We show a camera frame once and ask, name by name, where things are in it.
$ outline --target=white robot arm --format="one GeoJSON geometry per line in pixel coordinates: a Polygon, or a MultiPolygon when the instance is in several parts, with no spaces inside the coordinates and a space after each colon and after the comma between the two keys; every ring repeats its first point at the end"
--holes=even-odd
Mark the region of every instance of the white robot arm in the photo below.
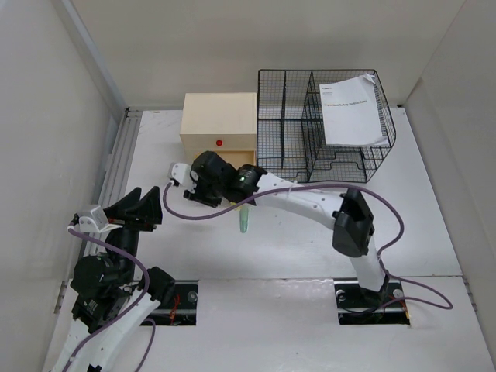
{"type": "Polygon", "coordinates": [[[217,206],[222,197],[240,202],[259,195],[252,204],[284,209],[321,223],[334,230],[332,246],[348,256],[359,286],[380,293],[387,285],[374,245],[374,216],[359,191],[345,194],[329,191],[298,191],[293,184],[251,165],[236,170],[211,151],[201,154],[195,162],[172,164],[170,178],[187,188],[184,197],[202,204],[217,206]],[[281,188],[289,191],[272,192],[281,188]]]}

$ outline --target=green marker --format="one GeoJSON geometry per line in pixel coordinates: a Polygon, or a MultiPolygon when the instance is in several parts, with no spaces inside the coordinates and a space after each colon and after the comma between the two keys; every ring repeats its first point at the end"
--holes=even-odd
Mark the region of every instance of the green marker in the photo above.
{"type": "Polygon", "coordinates": [[[248,204],[241,205],[239,209],[239,230],[244,234],[248,231],[248,213],[250,212],[250,207],[248,204]]]}

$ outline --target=screw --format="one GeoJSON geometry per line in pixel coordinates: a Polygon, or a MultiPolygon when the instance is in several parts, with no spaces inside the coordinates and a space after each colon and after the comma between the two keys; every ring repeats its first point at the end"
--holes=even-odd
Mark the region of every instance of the screw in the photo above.
{"type": "Polygon", "coordinates": [[[190,302],[196,302],[198,300],[198,293],[195,291],[191,291],[188,293],[188,301],[190,302]]]}
{"type": "Polygon", "coordinates": [[[393,296],[394,296],[394,298],[404,297],[403,291],[401,289],[395,289],[393,291],[393,296]]]}
{"type": "Polygon", "coordinates": [[[346,296],[345,296],[344,290],[339,289],[338,291],[336,291],[336,298],[338,299],[338,301],[344,301],[344,300],[346,300],[346,296]]]}

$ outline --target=black wire mesh basket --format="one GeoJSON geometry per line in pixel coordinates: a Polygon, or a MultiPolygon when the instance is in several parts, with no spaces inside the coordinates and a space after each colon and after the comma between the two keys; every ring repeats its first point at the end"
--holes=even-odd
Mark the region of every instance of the black wire mesh basket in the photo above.
{"type": "Polygon", "coordinates": [[[375,70],[260,70],[257,165],[291,181],[368,182],[394,145],[396,130],[375,70]],[[330,146],[319,85],[370,74],[387,144],[330,146]]]}

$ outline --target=beige box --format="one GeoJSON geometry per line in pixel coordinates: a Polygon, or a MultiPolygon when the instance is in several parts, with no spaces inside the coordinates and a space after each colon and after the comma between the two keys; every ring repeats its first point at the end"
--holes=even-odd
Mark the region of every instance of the beige box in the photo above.
{"type": "Polygon", "coordinates": [[[187,93],[181,140],[188,161],[211,150],[234,167],[255,164],[256,93],[187,93]]]}

